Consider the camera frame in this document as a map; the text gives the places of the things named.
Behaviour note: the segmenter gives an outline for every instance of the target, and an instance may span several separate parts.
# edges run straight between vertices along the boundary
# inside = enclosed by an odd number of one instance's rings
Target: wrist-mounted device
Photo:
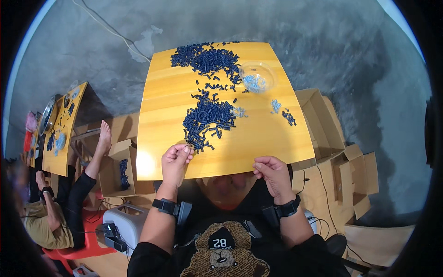
[[[39,196],[40,196],[41,199],[43,199],[43,201],[44,201],[44,203],[46,205],[45,195],[43,194],[45,191],[49,192],[51,197],[54,197],[54,192],[52,191],[51,187],[44,187],[41,191],[39,191]]]
[[[280,227],[280,218],[288,217],[297,212],[297,208],[300,205],[300,196],[296,195],[295,200],[291,200],[284,205],[273,205],[262,208],[263,215],[274,228]]]
[[[192,209],[192,204],[181,202],[177,204],[168,199],[154,199],[152,206],[159,209],[162,213],[173,215],[177,221],[177,229],[180,230],[185,225],[186,219]]]

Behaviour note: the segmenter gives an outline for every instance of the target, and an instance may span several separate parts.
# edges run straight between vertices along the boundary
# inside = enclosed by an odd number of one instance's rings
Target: tan shirt
[[[26,216],[23,221],[29,236],[41,247],[47,249],[64,249],[74,246],[71,231],[67,228],[65,217],[58,203],[55,203],[60,215],[61,226],[51,231],[47,220],[46,205],[35,202],[25,205]]]

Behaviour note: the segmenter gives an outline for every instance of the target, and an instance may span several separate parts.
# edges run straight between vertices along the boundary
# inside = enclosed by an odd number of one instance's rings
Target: fuzzy brown bear applique
[[[214,223],[195,241],[197,252],[182,277],[268,276],[269,265],[249,251],[251,237],[237,221]]]

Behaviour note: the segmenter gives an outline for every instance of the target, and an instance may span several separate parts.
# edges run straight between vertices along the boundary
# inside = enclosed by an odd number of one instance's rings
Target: pink plastic bag
[[[33,112],[28,112],[26,116],[26,124],[25,128],[27,131],[33,133],[38,128],[37,119],[35,118],[35,114]]]

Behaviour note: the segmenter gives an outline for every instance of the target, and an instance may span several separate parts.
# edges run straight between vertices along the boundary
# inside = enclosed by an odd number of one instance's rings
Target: gray floor
[[[429,80],[416,48],[375,0],[87,3],[147,56],[205,41],[269,42],[294,89],[318,87],[346,140],[376,152],[380,193],[360,223],[416,220],[431,173],[423,132]],[[139,111],[148,68],[70,0],[56,1],[19,68],[6,156],[20,149],[27,111],[41,111],[73,80],[89,81],[103,103],[81,123]]]

